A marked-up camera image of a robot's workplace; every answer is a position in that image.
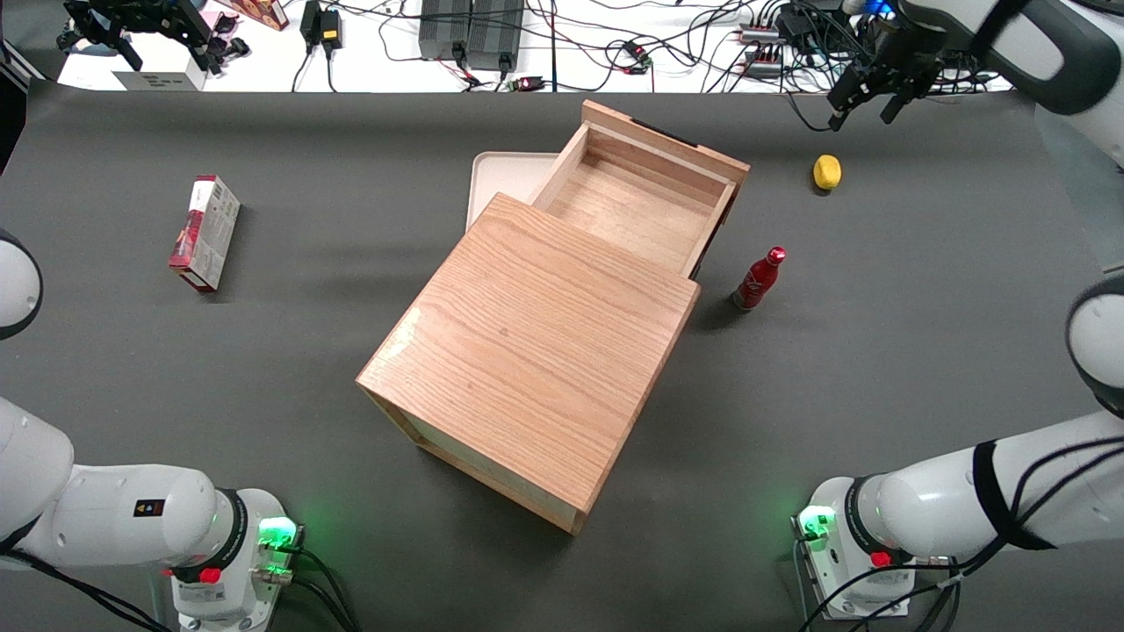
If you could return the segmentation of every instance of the wooden drawer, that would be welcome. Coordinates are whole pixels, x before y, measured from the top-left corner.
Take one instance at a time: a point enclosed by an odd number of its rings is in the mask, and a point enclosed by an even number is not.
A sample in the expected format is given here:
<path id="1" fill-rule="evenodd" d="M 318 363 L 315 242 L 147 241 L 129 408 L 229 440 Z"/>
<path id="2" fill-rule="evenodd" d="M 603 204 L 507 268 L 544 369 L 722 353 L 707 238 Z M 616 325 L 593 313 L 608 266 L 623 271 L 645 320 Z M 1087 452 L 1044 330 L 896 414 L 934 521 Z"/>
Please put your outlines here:
<path id="1" fill-rule="evenodd" d="M 492 198 L 356 383 L 419 446 L 577 534 L 747 171 L 587 101 L 533 205 Z"/>
<path id="2" fill-rule="evenodd" d="M 749 165 L 586 101 L 531 205 L 692 277 Z"/>

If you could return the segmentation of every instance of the white table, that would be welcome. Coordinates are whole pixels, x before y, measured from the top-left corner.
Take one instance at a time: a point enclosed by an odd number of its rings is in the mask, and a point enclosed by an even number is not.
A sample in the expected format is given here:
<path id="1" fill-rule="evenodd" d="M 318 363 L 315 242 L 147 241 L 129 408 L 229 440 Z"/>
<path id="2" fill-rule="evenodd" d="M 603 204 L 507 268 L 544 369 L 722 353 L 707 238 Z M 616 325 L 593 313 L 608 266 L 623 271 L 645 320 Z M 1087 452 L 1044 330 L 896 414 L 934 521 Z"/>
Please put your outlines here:
<path id="1" fill-rule="evenodd" d="M 627 7 L 640 0 L 601 0 L 606 4 Z M 436 61 L 393 61 L 395 58 L 411 58 L 419 55 L 417 44 L 418 20 L 391 17 L 402 7 L 402 12 L 417 16 L 420 11 L 420 0 L 398 0 L 390 3 L 380 0 L 353 0 L 345 2 L 351 7 L 375 9 L 375 13 L 352 15 L 341 10 L 343 22 L 344 47 L 335 52 L 333 57 L 333 84 L 339 92 L 456 92 L 465 88 L 463 80 L 448 67 Z M 550 8 L 549 0 L 529 0 L 529 6 L 536 10 L 540 3 Z M 673 0 L 658 0 L 652 4 L 627 9 L 608 9 L 590 0 L 556 0 L 559 19 L 555 27 L 559 34 L 586 45 L 606 46 L 615 39 L 628 39 L 627 33 L 593 28 L 570 21 L 581 20 L 595 25 L 609 25 L 633 31 L 671 37 L 682 34 L 691 19 L 705 11 L 707 7 L 718 7 L 715 0 L 686 0 L 685 6 L 673 6 Z M 742 21 L 749 21 L 758 15 L 767 0 L 754 0 L 746 7 L 723 17 L 715 22 L 707 35 L 706 46 L 703 46 L 704 29 L 691 33 L 690 49 L 701 60 L 711 61 L 719 69 L 728 67 L 745 49 L 732 35 Z M 210 1 L 205 11 L 218 11 L 225 8 Z M 247 57 L 232 60 L 223 74 L 210 76 L 203 84 L 208 92 L 289 92 L 294 73 L 305 58 L 305 43 L 298 31 L 300 26 L 303 0 L 293 0 L 288 9 L 289 26 L 283 31 L 275 31 L 253 20 L 242 19 L 235 36 L 242 37 L 250 45 L 252 54 Z M 524 27 L 520 39 L 518 66 L 509 79 L 525 75 L 542 75 L 551 78 L 551 40 L 550 26 L 542 17 L 524 11 Z M 686 36 L 678 37 L 672 44 L 681 49 L 688 48 Z M 179 46 L 158 35 L 138 34 L 134 36 L 134 47 L 142 58 L 146 52 L 166 54 L 169 46 Z M 599 51 L 589 52 L 593 60 L 607 65 L 605 55 Z M 627 75 L 615 71 L 609 73 L 597 65 L 586 52 L 573 44 L 558 40 L 559 82 L 574 88 L 591 89 L 608 81 L 601 88 L 607 92 L 700 92 L 722 75 L 720 71 L 709 72 L 707 63 L 700 62 L 694 67 L 685 67 L 674 61 L 671 53 L 658 49 L 652 53 L 653 70 L 646 75 Z M 620 63 L 628 61 L 627 55 L 620 55 Z M 93 57 L 71 55 L 58 78 L 60 83 L 93 90 L 124 90 L 112 71 L 127 71 L 128 64 L 120 56 Z M 498 72 L 473 72 L 480 81 L 495 82 Z M 733 87 L 736 76 L 731 75 L 727 87 Z M 491 90 L 495 85 L 478 88 Z M 786 80 L 790 90 L 798 88 L 806 91 L 824 91 L 830 87 L 826 75 L 815 71 L 797 71 L 791 80 Z M 1003 89 L 1008 85 L 992 82 L 991 88 Z M 722 83 L 714 91 L 722 90 Z M 327 62 L 323 49 L 317 48 L 305 71 L 298 78 L 299 92 L 327 92 Z M 747 78 L 736 83 L 737 92 L 779 92 L 777 80 L 771 82 L 754 81 Z"/>

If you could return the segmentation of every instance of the power supply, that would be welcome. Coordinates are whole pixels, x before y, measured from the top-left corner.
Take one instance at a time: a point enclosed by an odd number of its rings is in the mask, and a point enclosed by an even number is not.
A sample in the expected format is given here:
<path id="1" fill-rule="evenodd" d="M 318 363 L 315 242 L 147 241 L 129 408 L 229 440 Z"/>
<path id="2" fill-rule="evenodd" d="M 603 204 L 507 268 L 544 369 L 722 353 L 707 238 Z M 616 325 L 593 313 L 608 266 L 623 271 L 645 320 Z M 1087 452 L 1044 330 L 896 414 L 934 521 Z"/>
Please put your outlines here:
<path id="1" fill-rule="evenodd" d="M 472 0 L 422 0 L 418 48 L 427 60 L 464 61 Z"/>
<path id="2" fill-rule="evenodd" d="M 477 0 L 469 26 L 469 66 L 515 71 L 523 33 L 523 0 Z"/>

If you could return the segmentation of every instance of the green indicator light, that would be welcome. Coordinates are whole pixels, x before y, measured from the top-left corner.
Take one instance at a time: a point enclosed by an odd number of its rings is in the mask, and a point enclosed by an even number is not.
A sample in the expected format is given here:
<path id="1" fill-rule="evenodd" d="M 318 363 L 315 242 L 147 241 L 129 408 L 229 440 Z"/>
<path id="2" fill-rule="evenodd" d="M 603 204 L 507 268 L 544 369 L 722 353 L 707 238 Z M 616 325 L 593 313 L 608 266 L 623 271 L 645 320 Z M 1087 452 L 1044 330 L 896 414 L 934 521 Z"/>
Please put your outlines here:
<path id="1" fill-rule="evenodd" d="M 289 547 L 297 541 L 297 523 L 280 516 L 264 518 L 257 524 L 257 543 L 269 547 Z"/>
<path id="2" fill-rule="evenodd" d="M 805 507 L 797 520 L 804 525 L 804 533 L 808 540 L 819 540 L 827 536 L 832 523 L 835 522 L 835 511 L 813 505 Z"/>

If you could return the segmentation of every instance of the red button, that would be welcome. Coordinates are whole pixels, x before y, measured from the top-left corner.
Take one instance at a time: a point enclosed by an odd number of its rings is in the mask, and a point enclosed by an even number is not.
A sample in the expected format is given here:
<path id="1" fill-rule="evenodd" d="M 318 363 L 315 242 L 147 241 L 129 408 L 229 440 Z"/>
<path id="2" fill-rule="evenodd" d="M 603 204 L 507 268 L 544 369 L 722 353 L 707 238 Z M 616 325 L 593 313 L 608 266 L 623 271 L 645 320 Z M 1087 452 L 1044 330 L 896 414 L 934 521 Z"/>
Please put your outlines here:
<path id="1" fill-rule="evenodd" d="M 882 568 L 894 563 L 894 558 L 886 551 L 874 551 L 870 554 L 870 563 L 874 565 L 874 568 Z"/>
<path id="2" fill-rule="evenodd" d="M 217 568 L 205 568 L 199 571 L 199 581 L 202 584 L 218 584 L 223 571 Z"/>

